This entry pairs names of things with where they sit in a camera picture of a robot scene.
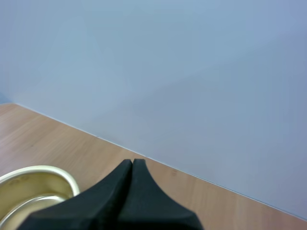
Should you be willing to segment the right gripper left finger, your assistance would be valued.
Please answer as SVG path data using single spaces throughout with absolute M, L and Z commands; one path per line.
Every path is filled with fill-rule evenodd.
M 103 230 L 115 223 L 129 189 L 131 160 L 123 160 L 109 175 L 79 195 L 35 211 L 21 230 Z

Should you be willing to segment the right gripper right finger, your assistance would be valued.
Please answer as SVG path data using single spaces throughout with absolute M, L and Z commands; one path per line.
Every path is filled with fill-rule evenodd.
M 151 176 L 143 159 L 133 161 L 118 230 L 202 230 L 197 215 L 169 197 Z

